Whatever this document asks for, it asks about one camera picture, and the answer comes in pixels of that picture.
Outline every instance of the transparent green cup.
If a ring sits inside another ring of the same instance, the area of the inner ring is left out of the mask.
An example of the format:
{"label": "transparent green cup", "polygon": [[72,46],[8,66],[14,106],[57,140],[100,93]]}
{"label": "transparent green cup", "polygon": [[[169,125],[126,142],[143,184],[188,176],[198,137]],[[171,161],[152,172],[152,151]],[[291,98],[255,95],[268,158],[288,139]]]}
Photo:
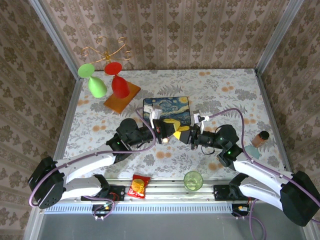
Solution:
{"label": "transparent green cup", "polygon": [[190,171],[186,175],[184,175],[183,182],[187,190],[197,191],[204,184],[204,179],[199,172]]}
{"label": "transparent green cup", "polygon": [[100,78],[92,76],[95,72],[95,66],[90,63],[83,64],[78,69],[78,75],[81,78],[89,78],[88,88],[95,98],[102,98],[107,93],[107,87]]}

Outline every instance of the wall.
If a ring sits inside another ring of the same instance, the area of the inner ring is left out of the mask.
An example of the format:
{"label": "wall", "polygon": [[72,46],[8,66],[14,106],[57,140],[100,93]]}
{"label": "wall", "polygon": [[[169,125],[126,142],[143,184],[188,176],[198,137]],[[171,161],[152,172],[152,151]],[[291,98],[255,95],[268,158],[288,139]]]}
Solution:
{"label": "wall", "polygon": [[320,1],[305,0],[262,74],[295,171],[320,191]]}
{"label": "wall", "polygon": [[[107,36],[115,49],[127,37],[133,53],[124,69],[256,67],[288,0],[44,0],[78,67],[100,59],[81,56]],[[96,64],[103,70],[104,64]]]}
{"label": "wall", "polygon": [[27,0],[0,1],[0,239],[22,239],[28,178],[54,155],[75,80]]}

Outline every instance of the mouse pad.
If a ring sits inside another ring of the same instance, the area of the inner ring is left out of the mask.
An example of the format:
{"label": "mouse pad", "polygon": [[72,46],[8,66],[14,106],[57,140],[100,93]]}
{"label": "mouse pad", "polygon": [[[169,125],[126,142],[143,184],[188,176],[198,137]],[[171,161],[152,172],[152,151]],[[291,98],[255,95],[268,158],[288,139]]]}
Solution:
{"label": "mouse pad", "polygon": [[[181,126],[191,125],[189,100],[186,96],[157,97],[143,99],[143,106],[160,106],[162,113],[160,119],[175,119]],[[150,114],[143,111],[143,118],[150,123]]]}

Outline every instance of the floral tablecloth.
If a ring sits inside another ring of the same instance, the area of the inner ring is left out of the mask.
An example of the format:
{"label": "floral tablecloth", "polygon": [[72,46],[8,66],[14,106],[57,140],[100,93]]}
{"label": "floral tablecloth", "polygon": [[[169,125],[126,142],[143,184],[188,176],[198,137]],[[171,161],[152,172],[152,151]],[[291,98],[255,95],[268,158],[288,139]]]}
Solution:
{"label": "floral tablecloth", "polygon": [[[104,72],[96,72],[94,76],[105,82],[108,92],[105,97],[94,98],[88,90],[87,81],[84,81],[65,157],[99,147],[113,137],[125,118],[135,119],[141,127],[135,109],[143,106],[144,98],[187,96],[190,112],[200,110],[202,114],[212,115],[228,108],[240,109],[245,117],[245,145],[251,144],[251,139],[260,131],[268,131],[269,140],[259,148],[260,160],[278,169],[284,168],[253,69],[122,71],[121,77],[141,87],[122,114],[103,104],[112,94],[112,76]],[[240,137],[241,119],[235,111],[205,122],[205,130],[214,131],[223,124],[233,125]],[[177,178],[189,171],[198,171],[204,178],[216,179],[230,179],[237,174],[224,168],[216,154],[204,155],[200,148],[191,150],[189,145],[172,136],[168,144],[156,144],[147,152],[132,154],[122,162],[96,169],[83,177],[94,173],[104,174],[106,178],[132,178],[134,173],[140,173],[153,178]]]}

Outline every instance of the small brown bottle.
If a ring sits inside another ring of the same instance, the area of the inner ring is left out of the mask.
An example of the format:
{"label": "small brown bottle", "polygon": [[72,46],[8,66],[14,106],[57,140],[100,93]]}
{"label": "small brown bottle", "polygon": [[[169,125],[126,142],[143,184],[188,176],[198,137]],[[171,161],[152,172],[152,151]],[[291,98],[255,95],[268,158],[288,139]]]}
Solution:
{"label": "small brown bottle", "polygon": [[269,139],[269,133],[267,131],[262,131],[259,134],[257,134],[254,139],[252,139],[251,143],[256,148],[262,146],[268,139]]}

